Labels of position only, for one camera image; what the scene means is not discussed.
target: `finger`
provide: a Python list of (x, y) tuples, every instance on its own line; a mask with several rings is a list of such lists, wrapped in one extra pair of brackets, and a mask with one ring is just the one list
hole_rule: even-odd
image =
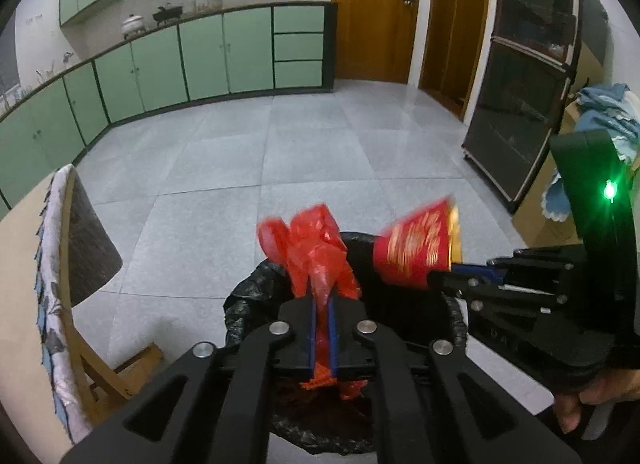
[(569, 433), (578, 428), (582, 417), (578, 396), (555, 396), (553, 410), (563, 433)]
[(640, 372), (610, 368), (580, 393), (583, 404), (602, 404), (611, 399), (634, 400), (640, 397)]

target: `tiled floor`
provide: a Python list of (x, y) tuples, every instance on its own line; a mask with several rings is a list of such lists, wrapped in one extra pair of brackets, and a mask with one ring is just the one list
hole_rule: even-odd
[[(74, 309), (111, 365), (155, 341), (174, 360), (224, 343), (222, 303), (263, 259), (257, 221), (327, 202), (344, 230), (379, 232), (455, 195), (468, 262), (522, 247), (510, 216), (463, 160), (465, 127), (406, 86), (338, 82), (334, 94), (277, 96), (178, 110), (111, 130), (79, 173), (124, 267)], [(532, 412), (548, 391), (480, 343), (469, 355)], [(273, 439), (270, 462), (319, 458)]]

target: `green led light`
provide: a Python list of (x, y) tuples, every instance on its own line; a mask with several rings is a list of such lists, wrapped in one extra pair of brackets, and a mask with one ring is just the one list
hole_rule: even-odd
[(616, 193), (618, 192), (618, 188), (616, 187), (616, 183), (615, 182), (611, 182), (610, 180), (607, 180), (607, 184), (604, 187), (604, 196), (611, 201), (611, 203), (613, 203), (613, 199), (616, 196)]

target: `trash can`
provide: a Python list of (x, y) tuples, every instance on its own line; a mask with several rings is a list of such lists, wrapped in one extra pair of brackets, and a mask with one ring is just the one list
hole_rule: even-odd
[[(341, 235), (370, 319), (390, 327), (407, 342), (428, 345), (434, 339), (447, 339), (465, 346), (466, 325), (456, 300), (431, 290), (385, 284), (372, 263), (376, 237)], [(276, 320), (280, 305), (292, 299), (286, 270), (269, 260), (259, 264), (226, 298), (226, 346), (241, 343), (256, 328)], [(277, 380), (271, 390), (274, 434), (311, 454), (374, 451), (367, 387), (353, 400), (342, 400), (337, 387), (307, 391), (286, 379)]]

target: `white pot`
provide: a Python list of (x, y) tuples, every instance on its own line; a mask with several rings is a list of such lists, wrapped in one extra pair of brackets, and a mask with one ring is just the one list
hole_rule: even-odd
[(122, 22), (122, 35), (126, 38), (139, 32), (144, 32), (145, 21), (142, 16), (130, 15), (124, 22)]

